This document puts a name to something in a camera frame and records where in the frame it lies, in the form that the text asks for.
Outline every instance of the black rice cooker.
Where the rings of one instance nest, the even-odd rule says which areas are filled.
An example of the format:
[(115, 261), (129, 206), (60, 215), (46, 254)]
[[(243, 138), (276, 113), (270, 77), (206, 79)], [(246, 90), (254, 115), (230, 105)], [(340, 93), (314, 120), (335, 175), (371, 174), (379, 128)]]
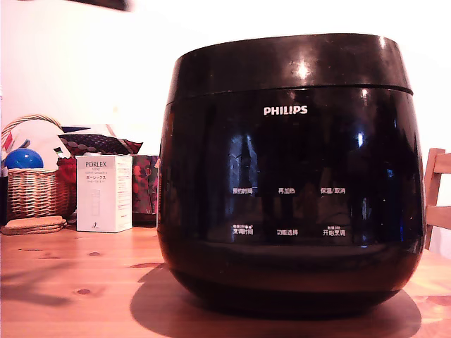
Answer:
[(422, 164), (398, 45), (358, 34), (200, 48), (164, 116), (158, 236), (209, 303), (334, 314), (389, 299), (424, 247)]

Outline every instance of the wood grain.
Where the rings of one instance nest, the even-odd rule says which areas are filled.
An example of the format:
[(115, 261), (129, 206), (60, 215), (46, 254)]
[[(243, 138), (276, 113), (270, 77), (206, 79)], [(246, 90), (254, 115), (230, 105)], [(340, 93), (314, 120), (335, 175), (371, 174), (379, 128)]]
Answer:
[(68, 228), (1, 236), (1, 301), (2, 337), (451, 337), (451, 261), (425, 251), (368, 313), (274, 320), (205, 308), (167, 270), (155, 229)]
[(451, 154), (443, 153), (439, 152), (436, 155), (434, 172), (440, 174), (451, 174)]
[(451, 229), (451, 206), (428, 206), (426, 222), (436, 227)]
[[(428, 163), (426, 164), (426, 172), (424, 173), (424, 186), (426, 190), (426, 209), (428, 206), (436, 206), (438, 199), (438, 188), (440, 186), (441, 173), (436, 173), (435, 160), (437, 156), (445, 153), (444, 149), (429, 149)], [(426, 249), (431, 245), (432, 225), (426, 224)]]

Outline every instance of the blue ball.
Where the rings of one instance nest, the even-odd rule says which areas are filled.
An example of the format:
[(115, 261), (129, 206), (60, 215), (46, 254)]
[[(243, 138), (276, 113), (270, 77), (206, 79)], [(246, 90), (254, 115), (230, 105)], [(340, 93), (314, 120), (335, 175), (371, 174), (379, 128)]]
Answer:
[(9, 153), (5, 159), (8, 169), (43, 168), (42, 157), (32, 149), (19, 148)]

